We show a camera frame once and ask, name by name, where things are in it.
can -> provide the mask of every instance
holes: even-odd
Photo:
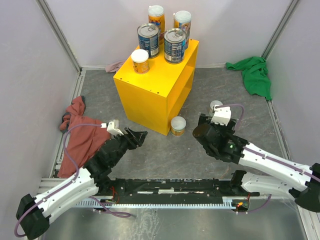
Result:
[[[171,64],[181,63],[185,58],[186,33],[172,28],[164,34],[164,59]]]
[[[182,29],[185,32],[185,49],[189,46],[189,36],[191,28],[191,13],[188,11],[178,11],[174,14],[173,27]]]
[[[149,54],[146,50],[137,49],[131,54],[133,69],[137,74],[145,74],[149,71]]]
[[[153,23],[145,23],[137,29],[140,49],[149,53],[149,58],[159,55],[159,28]]]
[[[182,116],[175,116],[171,120],[171,133],[174,136],[182,136],[185,133],[186,120]]]
[[[162,6],[153,5],[148,9],[149,23],[157,25],[159,28],[159,45],[164,43],[165,34],[165,10]]]

cloth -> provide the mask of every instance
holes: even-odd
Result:
[[[62,117],[62,124],[60,131],[66,132],[67,129],[72,128],[78,124],[101,124],[97,119],[92,119],[88,116],[83,116],[86,109],[85,98],[78,96],[70,106],[65,110]],[[70,133],[67,151],[70,156],[81,168],[87,160],[94,156],[99,148],[110,139],[110,133],[105,128],[94,126],[80,126],[74,128]],[[59,178],[69,178],[76,172],[76,168],[67,155],[63,156],[60,170],[58,172]]]
[[[105,67],[105,71],[107,73],[116,73],[124,63],[125,61],[117,61],[117,62],[111,63]]]
[[[257,94],[267,100],[272,100],[270,94],[271,81],[267,76],[269,71],[263,57],[253,56],[235,64],[227,62],[225,66],[229,70],[243,70],[242,79],[249,94]]]

barcode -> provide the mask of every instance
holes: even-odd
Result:
[[[151,50],[151,56],[156,55],[159,52],[159,48],[156,48],[155,50]]]
[[[166,59],[168,59],[169,61],[172,60],[172,57],[171,57],[170,55],[166,54],[166,53],[164,53],[164,57],[165,57]]]

yellow shelf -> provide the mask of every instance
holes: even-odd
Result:
[[[170,122],[183,106],[192,88],[199,41],[191,39],[179,64],[166,62],[164,44],[157,57],[149,59],[145,74],[134,71],[129,57],[113,79],[128,119],[167,135]]]

blue can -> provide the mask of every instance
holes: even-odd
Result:
[[[149,58],[159,55],[159,28],[153,23],[142,24],[137,29],[140,49],[149,53]]]
[[[186,33],[172,28],[164,34],[164,59],[171,64],[181,63],[185,58]]]

